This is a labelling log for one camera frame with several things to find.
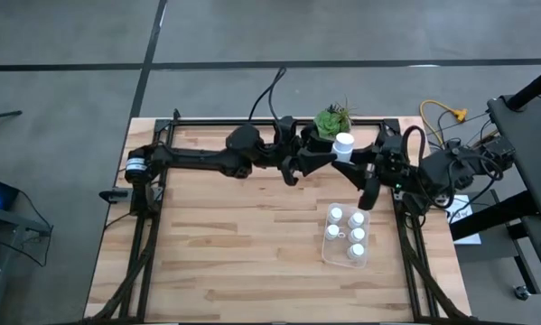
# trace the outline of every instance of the white paper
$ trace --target white paper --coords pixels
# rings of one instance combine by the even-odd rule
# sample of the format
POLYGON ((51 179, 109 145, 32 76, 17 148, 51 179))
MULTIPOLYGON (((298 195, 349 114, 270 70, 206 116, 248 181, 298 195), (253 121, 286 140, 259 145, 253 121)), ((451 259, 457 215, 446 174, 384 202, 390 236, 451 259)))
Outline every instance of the white paper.
MULTIPOLYGON (((452 202, 451 207, 449 207, 446 211, 449 212, 449 215, 454 213, 456 210, 464 207, 467 202, 469 202, 469 196, 467 195, 455 195, 455 200, 452 202)), ((472 214, 471 205, 469 205, 467 208, 462 209, 459 213, 457 213, 456 216, 452 217, 452 223, 457 222, 463 218, 467 218, 472 214)), ((459 240, 454 241, 455 245, 480 245, 480 236, 479 234, 470 235, 465 238, 461 238, 459 240)))

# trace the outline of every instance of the wooden table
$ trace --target wooden table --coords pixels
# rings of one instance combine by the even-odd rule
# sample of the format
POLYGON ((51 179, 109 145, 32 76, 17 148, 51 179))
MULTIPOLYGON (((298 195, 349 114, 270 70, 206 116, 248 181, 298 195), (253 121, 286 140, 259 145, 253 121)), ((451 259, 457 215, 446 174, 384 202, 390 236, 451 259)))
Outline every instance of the wooden table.
MULTIPOLYGON (((132 120, 122 157, 152 141, 153 118, 132 120)), ((399 117, 401 129, 423 123, 399 117)), ((221 149, 234 126, 176 127, 173 145, 221 149)), ((260 127, 268 142, 271 127, 260 127)), ((378 129, 355 126, 355 147, 378 129)), ((416 161, 420 138, 409 141, 416 161)), ((314 322, 411 320, 405 269, 390 191, 381 189, 371 211, 369 260, 363 269, 322 261, 322 233, 330 203, 356 205, 360 192, 332 167, 284 184, 276 169, 254 169, 246 180, 217 172, 168 171, 146 321, 314 322)), ((117 186, 127 187, 121 172, 117 186)), ((129 209, 118 203, 107 222, 129 209)), ((126 273, 134 218, 104 234, 85 315, 101 309, 126 273)), ((458 308, 470 313, 444 214, 431 210, 423 228, 431 272, 458 308)), ((131 312, 135 314, 139 276, 131 312)), ((422 310, 424 287, 417 278, 422 310)))

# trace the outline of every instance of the caster wheel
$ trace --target caster wheel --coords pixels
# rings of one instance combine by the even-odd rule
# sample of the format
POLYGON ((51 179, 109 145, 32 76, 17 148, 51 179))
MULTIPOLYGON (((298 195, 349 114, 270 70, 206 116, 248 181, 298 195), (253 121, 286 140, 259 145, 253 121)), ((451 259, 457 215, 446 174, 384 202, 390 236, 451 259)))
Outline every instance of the caster wheel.
POLYGON ((525 301, 529 298, 530 295, 531 293, 529 293, 529 290, 527 290, 527 287, 525 285, 521 285, 515 288, 515 296, 517 297, 517 299, 525 301))

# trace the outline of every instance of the concrete floor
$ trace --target concrete floor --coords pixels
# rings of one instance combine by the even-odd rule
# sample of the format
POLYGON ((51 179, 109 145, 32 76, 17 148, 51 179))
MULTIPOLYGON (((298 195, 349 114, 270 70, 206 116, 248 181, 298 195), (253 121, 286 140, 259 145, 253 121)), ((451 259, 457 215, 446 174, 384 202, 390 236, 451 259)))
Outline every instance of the concrete floor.
MULTIPOLYGON (((0 1, 0 64, 141 63, 157 0, 0 1)), ((541 0, 170 0, 154 62, 541 58, 541 0)), ((140 116, 243 116, 273 70, 150 73, 140 116)), ((364 116, 416 116, 428 98, 482 114, 541 66, 290 69, 276 88, 280 115, 311 116, 345 97, 364 116)), ((29 193, 55 225, 48 265, 18 258, 2 324, 77 320, 84 310, 111 186, 140 73, 0 72, 0 180, 29 193)), ((441 110, 428 108, 435 121, 441 110)), ((258 109, 259 116, 269 116, 258 109)), ((445 136, 467 141, 487 120, 445 136)), ((453 123, 450 116, 445 125, 453 123)), ((472 190, 484 186, 477 180, 472 190)), ((517 171, 500 198, 524 189, 517 171)), ((522 243, 539 286, 541 266, 522 243)), ((42 247, 33 247, 36 253, 42 247)), ((516 300, 511 259, 462 265, 473 315, 541 323, 541 295, 516 300)))

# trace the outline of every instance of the succulent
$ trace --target succulent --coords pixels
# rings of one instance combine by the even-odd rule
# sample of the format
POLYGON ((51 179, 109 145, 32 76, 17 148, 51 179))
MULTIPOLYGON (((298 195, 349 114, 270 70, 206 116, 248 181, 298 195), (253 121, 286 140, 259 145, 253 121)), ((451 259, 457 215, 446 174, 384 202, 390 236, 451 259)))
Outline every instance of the succulent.
POLYGON ((350 125, 352 124, 350 111, 348 100, 346 100, 344 107, 336 103, 320 112, 314 118, 319 136, 321 138, 333 139, 340 132, 349 132, 350 125))

